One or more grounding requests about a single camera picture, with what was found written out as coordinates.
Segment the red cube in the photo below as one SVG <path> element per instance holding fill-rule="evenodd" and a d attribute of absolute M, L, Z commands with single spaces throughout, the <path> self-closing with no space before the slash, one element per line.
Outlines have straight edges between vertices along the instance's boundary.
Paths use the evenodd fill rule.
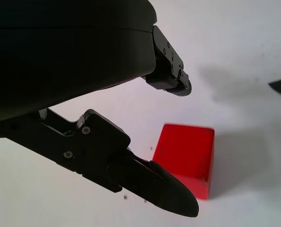
<path fill-rule="evenodd" d="M 210 128 L 166 124 L 153 157 L 198 199 L 208 199 L 215 131 Z"/>

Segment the white table surface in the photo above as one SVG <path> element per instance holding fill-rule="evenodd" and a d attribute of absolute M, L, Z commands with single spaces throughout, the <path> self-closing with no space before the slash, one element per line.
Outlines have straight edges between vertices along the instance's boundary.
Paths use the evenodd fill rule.
<path fill-rule="evenodd" d="M 199 201 L 197 218 L 175 215 L 0 139 L 0 227 L 281 227 L 281 96 L 267 85 L 281 79 L 281 0 L 151 2 L 192 94 L 135 79 L 53 110 L 69 120 L 96 110 L 146 159 L 166 122 L 213 127 L 210 200 Z"/>

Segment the bolt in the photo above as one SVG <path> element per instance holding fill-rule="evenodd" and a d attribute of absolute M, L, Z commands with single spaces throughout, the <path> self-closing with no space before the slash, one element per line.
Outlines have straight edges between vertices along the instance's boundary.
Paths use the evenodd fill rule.
<path fill-rule="evenodd" d="M 90 128 L 89 128 L 89 127 L 83 127 L 82 133 L 83 133 L 84 135 L 88 135 L 88 134 L 90 133 Z"/>
<path fill-rule="evenodd" d="M 64 157 L 68 158 L 68 159 L 72 158 L 73 157 L 73 153 L 71 151 L 67 151 L 67 152 L 64 153 Z"/>

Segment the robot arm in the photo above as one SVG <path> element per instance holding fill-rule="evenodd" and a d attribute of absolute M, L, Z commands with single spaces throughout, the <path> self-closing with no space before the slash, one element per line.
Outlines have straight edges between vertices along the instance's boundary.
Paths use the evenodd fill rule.
<path fill-rule="evenodd" d="M 192 193 L 136 157 L 123 130 L 88 110 L 68 122 L 48 107 L 142 77 L 178 96 L 191 92 L 181 58 L 147 0 L 1 0 L 0 138 L 154 205 L 195 217 Z"/>

